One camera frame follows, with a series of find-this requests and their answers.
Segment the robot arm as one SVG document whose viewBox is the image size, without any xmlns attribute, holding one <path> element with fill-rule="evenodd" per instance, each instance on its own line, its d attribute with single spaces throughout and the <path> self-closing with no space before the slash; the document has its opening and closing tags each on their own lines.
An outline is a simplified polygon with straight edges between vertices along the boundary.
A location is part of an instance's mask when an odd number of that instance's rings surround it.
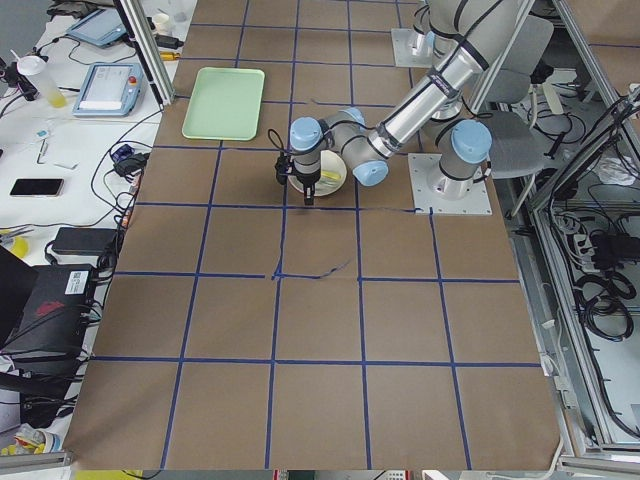
<svg viewBox="0 0 640 480">
<path fill-rule="evenodd" d="M 457 46 L 460 35 L 460 18 L 466 1 L 427 0 L 421 1 L 414 14 L 414 27 L 423 35 L 434 35 L 433 53 L 443 58 Z"/>
<path fill-rule="evenodd" d="M 449 100 L 469 77 L 488 67 L 469 42 L 478 27 L 501 8 L 499 1 L 424 1 L 414 14 L 414 53 L 426 52 L 431 68 L 394 110 L 368 127 L 355 107 L 322 118 L 301 117 L 289 128 L 291 153 L 277 163 L 277 179 L 301 183 L 304 204 L 314 203 L 321 178 L 321 153 L 338 154 L 356 180 L 374 186 L 388 174 L 387 160 Z"/>
</svg>

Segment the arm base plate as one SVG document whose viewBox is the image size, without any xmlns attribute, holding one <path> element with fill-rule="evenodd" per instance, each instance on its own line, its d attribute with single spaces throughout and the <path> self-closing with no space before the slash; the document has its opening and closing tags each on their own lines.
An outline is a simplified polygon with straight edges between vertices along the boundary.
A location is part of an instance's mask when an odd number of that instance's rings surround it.
<svg viewBox="0 0 640 480">
<path fill-rule="evenodd" d="M 466 180 L 448 178 L 440 169 L 440 154 L 410 154 L 408 157 L 414 210 L 417 214 L 492 214 L 482 169 Z"/>
<path fill-rule="evenodd" d="M 394 28 L 391 30 L 391 38 L 396 67 L 432 67 L 436 60 L 436 40 L 441 40 L 441 37 L 432 31 L 421 34 L 414 29 Z"/>
</svg>

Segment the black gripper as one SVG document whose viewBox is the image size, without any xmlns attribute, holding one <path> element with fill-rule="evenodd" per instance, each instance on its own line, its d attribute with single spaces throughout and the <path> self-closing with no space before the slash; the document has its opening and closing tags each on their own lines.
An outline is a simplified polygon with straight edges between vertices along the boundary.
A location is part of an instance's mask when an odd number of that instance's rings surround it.
<svg viewBox="0 0 640 480">
<path fill-rule="evenodd" d="M 305 196 L 307 206 L 314 205 L 315 185 L 320 180 L 320 171 L 315 170 L 310 173 L 299 171 L 296 167 L 292 169 L 292 185 Z"/>
</svg>

